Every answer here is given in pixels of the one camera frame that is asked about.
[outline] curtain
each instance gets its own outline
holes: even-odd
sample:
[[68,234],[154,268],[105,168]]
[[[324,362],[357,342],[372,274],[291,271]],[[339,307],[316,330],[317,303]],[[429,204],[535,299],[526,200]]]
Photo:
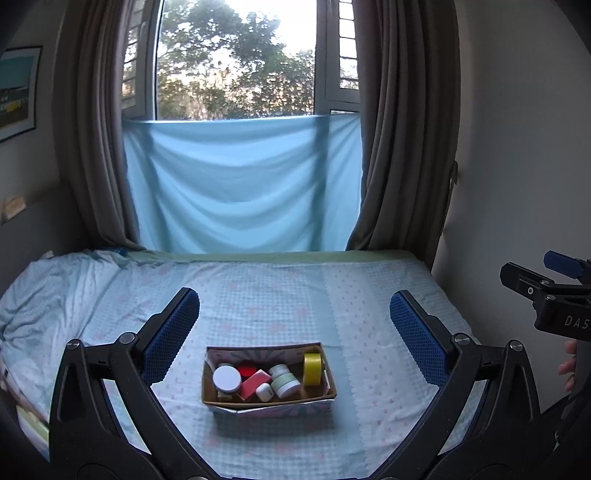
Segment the curtain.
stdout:
[[433,266],[455,172],[460,63],[453,0],[353,0],[361,212],[348,249],[404,249]]
[[132,0],[69,0],[53,80],[60,176],[97,247],[139,248],[121,130],[123,54]]
[[359,114],[125,121],[124,145],[149,249],[342,251],[359,216]]

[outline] wall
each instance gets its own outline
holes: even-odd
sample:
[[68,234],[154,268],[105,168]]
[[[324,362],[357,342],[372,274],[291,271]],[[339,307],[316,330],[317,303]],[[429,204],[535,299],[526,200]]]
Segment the wall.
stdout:
[[550,0],[456,3],[460,178],[434,275],[482,342],[523,341],[546,408],[564,394],[564,339],[534,329],[499,271],[512,261],[564,281],[547,250],[591,257],[591,55]]
[[59,181],[53,147],[51,88],[54,54],[66,0],[39,0],[10,47],[43,46],[37,77],[37,127],[0,143],[0,201],[33,199]]

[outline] white jar lid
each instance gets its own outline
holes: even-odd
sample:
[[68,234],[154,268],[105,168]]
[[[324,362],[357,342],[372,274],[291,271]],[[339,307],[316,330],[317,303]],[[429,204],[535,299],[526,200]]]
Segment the white jar lid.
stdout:
[[275,395],[275,392],[273,392],[273,389],[268,383],[259,385],[255,392],[256,396],[259,397],[259,400],[262,402],[268,402],[273,398],[273,395]]
[[213,384],[223,393],[234,393],[240,389],[242,378],[240,372],[230,365],[217,367],[213,373]]
[[288,373],[290,373],[290,369],[285,364],[278,364],[269,369],[269,374],[273,377],[273,380]]
[[277,389],[277,396],[282,399],[289,397],[290,395],[293,395],[300,389],[300,385],[300,382],[298,382],[297,380],[293,380],[289,383],[286,383],[281,388]]

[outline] finger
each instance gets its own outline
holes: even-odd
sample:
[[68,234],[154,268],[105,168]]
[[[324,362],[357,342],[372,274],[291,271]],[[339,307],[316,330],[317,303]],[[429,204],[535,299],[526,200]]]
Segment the finger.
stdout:
[[577,340],[569,340],[564,344],[564,349],[569,355],[577,354]]
[[558,374],[559,375],[564,375],[564,374],[571,374],[574,372],[575,367],[577,366],[577,357],[572,357],[569,358],[566,362],[564,362],[563,364],[561,364],[558,367]]
[[570,392],[574,387],[574,375],[571,375],[569,377],[569,379],[566,381],[566,385],[564,386],[564,389],[567,392]]

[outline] patterned bedsheet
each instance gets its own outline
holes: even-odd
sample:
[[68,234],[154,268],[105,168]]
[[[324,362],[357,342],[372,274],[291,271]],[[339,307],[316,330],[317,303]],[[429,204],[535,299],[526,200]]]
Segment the patterned bedsheet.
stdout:
[[[152,389],[193,447],[230,478],[363,478],[394,451],[437,392],[389,319],[396,291],[409,290],[452,333],[471,334],[428,269],[410,255],[273,264],[137,261],[93,252],[32,263],[0,299],[5,365],[47,418],[69,339],[95,345],[135,332],[184,286],[198,292],[200,317],[167,377]],[[242,419],[214,415],[201,404],[207,345],[317,341],[339,391],[330,412]],[[114,383],[107,389],[129,441],[145,449]],[[481,392],[477,385],[446,448],[461,441]]]

